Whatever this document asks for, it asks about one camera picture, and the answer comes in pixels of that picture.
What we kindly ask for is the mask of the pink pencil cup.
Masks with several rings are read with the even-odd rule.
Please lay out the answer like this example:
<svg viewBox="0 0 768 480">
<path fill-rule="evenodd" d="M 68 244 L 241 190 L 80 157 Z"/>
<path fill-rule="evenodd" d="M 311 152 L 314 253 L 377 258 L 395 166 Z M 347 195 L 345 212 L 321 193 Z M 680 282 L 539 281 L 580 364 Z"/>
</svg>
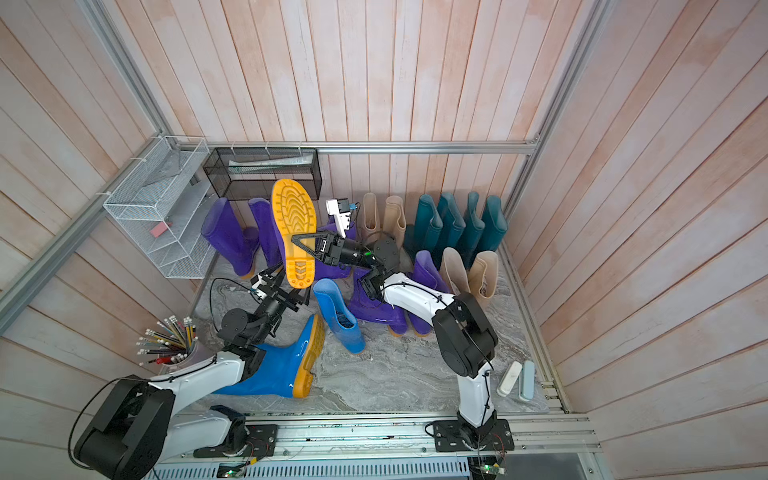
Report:
<svg viewBox="0 0 768 480">
<path fill-rule="evenodd" d="M 197 328 L 190 317 L 171 315 L 148 328 L 136 342 L 138 365 L 155 365 L 175 371 L 208 361 L 214 356 L 198 338 Z"/>
</svg>

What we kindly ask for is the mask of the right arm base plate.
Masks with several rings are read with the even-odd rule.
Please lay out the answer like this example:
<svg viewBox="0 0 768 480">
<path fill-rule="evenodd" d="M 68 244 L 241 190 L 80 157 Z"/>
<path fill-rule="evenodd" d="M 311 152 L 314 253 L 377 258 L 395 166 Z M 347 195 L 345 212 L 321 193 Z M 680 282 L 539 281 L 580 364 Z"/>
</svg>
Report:
<svg viewBox="0 0 768 480">
<path fill-rule="evenodd" d="M 488 451 L 502 454 L 515 450 L 509 423 L 492 416 L 481 427 L 464 420 L 437 420 L 425 426 L 425 432 L 434 440 L 438 452 Z"/>
</svg>

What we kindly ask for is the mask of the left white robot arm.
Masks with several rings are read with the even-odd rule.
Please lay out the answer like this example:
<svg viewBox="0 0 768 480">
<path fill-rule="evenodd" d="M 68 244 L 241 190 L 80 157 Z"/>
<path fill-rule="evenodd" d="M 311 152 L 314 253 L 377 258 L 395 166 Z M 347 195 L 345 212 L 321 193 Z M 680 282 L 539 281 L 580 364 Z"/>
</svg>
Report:
<svg viewBox="0 0 768 480">
<path fill-rule="evenodd" d="M 324 333 L 310 319 L 299 339 L 287 347 L 266 343 L 285 310 L 297 310 L 300 290 L 281 284 L 282 266 L 254 278 L 251 292 L 259 306 L 249 313 L 229 311 L 218 332 L 224 348 L 209 359 L 165 375 L 121 377 L 106 385 L 108 395 L 81 435 L 68 438 L 68 455 L 77 467 L 109 479 L 141 479 L 168 458 L 192 452 L 228 457 L 263 457 L 268 439 L 246 424 L 244 414 L 216 405 L 200 415 L 182 410 L 209 394 L 308 396 L 311 369 Z"/>
</svg>

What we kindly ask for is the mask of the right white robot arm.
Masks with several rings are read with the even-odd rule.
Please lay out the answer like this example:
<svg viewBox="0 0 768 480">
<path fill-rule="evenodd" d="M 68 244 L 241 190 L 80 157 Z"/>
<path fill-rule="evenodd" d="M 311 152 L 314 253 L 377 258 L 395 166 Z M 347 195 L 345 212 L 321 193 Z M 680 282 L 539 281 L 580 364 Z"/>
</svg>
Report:
<svg viewBox="0 0 768 480">
<path fill-rule="evenodd" d="M 299 258 L 310 265 L 319 261 L 367 269 L 361 282 L 370 299 L 428 321 L 443 360 L 457 374 L 458 425 L 479 439 L 488 435 L 497 419 L 489 376 L 498 336 L 472 294 L 439 292 L 400 272 L 399 249 L 391 239 L 381 239 L 371 249 L 330 231 L 290 234 L 288 239 L 286 247 L 303 250 Z"/>
</svg>

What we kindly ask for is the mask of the pink eraser block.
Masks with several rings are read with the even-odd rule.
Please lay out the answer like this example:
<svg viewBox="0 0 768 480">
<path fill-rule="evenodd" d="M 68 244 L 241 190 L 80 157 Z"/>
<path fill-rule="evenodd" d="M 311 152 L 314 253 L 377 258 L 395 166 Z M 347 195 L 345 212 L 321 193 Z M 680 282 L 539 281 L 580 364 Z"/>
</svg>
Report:
<svg viewBox="0 0 768 480">
<path fill-rule="evenodd" d="M 172 226 L 172 224 L 171 224 L 170 222 L 168 222 L 168 221 L 160 221 L 160 222 L 158 222 L 156 225 L 154 225 L 154 226 L 153 226 L 153 227 L 150 229 L 150 234 L 151 234 L 151 235 L 152 235 L 154 238 L 159 238 L 159 237 L 160 237 L 160 236 L 162 236 L 162 235 L 163 235 L 163 234 L 164 234 L 166 231 L 168 231 L 168 230 L 170 229 L 170 227 L 171 227 L 171 226 Z"/>
</svg>

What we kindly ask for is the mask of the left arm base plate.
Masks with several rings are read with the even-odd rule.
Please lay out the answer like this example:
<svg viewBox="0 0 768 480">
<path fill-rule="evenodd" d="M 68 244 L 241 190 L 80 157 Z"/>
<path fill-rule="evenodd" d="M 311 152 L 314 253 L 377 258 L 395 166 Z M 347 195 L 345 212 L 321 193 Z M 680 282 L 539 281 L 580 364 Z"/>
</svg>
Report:
<svg viewBox="0 0 768 480">
<path fill-rule="evenodd" d="M 224 405 L 212 406 L 209 413 L 225 417 L 231 424 L 223 440 L 196 449 L 195 458 L 249 457 L 260 460 L 274 455 L 277 424 L 248 424 L 244 414 Z"/>
</svg>

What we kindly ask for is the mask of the aluminium frame rail back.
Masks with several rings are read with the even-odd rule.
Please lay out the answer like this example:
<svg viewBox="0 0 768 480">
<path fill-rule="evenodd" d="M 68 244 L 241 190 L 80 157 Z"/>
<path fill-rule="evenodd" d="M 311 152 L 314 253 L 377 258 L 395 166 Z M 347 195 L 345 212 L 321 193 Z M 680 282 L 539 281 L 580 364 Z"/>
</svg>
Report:
<svg viewBox="0 0 768 480">
<path fill-rule="evenodd" d="M 294 141 L 214 142 L 209 148 L 314 149 L 319 154 L 531 154 L 536 141 Z"/>
</svg>

